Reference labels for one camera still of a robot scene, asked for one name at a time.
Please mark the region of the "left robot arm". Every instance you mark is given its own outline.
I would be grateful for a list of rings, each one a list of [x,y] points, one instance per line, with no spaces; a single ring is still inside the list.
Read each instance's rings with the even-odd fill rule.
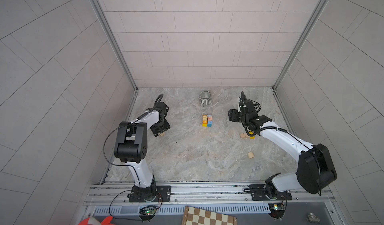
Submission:
[[[169,107],[161,101],[147,109],[136,120],[121,122],[118,127],[114,156],[130,169],[135,180],[130,202],[152,202],[157,195],[156,180],[145,157],[148,151],[148,130],[154,136],[170,129],[166,120]]]

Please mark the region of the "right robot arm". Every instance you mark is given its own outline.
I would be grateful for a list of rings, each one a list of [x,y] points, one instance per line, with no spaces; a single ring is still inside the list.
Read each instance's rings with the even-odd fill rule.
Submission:
[[[322,189],[338,178],[328,148],[321,143],[313,145],[294,136],[269,117],[259,115],[260,110],[258,102],[242,93],[238,108],[228,111],[229,121],[241,123],[249,137],[258,135],[272,141],[294,158],[298,167],[296,172],[269,177],[261,189],[250,186],[249,192],[263,192],[269,200],[279,200],[283,198],[283,193],[299,189],[320,195]]]

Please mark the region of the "plain wooden block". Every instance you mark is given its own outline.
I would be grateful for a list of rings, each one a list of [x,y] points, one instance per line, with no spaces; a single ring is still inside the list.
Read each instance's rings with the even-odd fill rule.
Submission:
[[[246,133],[240,133],[240,138],[247,139],[247,138],[250,138],[250,137]]]

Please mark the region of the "wooden cylinder block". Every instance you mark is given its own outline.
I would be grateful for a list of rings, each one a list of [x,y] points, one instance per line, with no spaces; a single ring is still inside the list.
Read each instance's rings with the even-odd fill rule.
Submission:
[[[252,158],[254,158],[254,157],[255,157],[255,155],[254,155],[254,153],[253,153],[253,152],[249,152],[249,153],[248,153],[248,157],[249,157],[249,159],[252,159]]]

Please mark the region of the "ribbed silver cup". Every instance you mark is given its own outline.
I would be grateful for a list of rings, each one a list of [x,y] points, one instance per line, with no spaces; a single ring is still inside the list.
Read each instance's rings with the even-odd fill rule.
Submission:
[[[212,94],[209,91],[201,92],[199,98],[201,106],[210,105],[212,102]]]

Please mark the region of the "left green circuit board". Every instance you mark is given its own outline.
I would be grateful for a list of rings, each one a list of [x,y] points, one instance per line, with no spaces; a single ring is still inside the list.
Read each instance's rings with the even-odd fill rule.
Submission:
[[[150,221],[157,213],[158,208],[156,206],[146,206],[139,210],[139,217],[142,221]]]

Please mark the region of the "checkered chess board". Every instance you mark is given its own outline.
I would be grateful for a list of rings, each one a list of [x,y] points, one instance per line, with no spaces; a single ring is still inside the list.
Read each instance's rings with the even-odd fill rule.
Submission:
[[[236,217],[210,212],[194,207],[185,207],[182,225],[237,225]]]

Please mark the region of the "right circuit board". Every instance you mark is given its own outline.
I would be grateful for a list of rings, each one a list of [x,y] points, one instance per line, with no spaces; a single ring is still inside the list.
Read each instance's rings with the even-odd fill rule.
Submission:
[[[286,207],[283,204],[268,204],[268,206],[271,211],[271,213],[269,214],[270,217],[279,220],[284,217]]]

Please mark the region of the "red white object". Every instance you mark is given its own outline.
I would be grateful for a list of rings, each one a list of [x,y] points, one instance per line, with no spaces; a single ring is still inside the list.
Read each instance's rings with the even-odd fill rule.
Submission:
[[[108,216],[99,222],[96,218],[86,218],[82,220],[78,225],[114,225],[112,224],[112,220],[114,218],[112,216]]]

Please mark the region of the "small metal fitting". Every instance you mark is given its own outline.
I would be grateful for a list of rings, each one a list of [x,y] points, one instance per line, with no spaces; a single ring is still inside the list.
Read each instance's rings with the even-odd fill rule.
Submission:
[[[319,224],[321,222],[321,220],[315,214],[309,213],[307,216],[307,222],[313,223],[313,224]]]

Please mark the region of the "aluminium mounting rail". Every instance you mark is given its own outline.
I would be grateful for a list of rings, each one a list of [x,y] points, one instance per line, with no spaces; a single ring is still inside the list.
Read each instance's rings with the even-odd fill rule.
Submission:
[[[168,182],[158,183],[160,186],[170,186],[170,201],[165,205],[190,204],[250,204],[253,202],[252,194],[245,193],[244,189],[255,185],[259,195],[259,203],[270,203],[265,197],[264,181],[240,182]],[[131,192],[134,183],[108,182],[103,185],[92,185],[85,198],[85,205],[123,205],[130,204],[127,195]]]

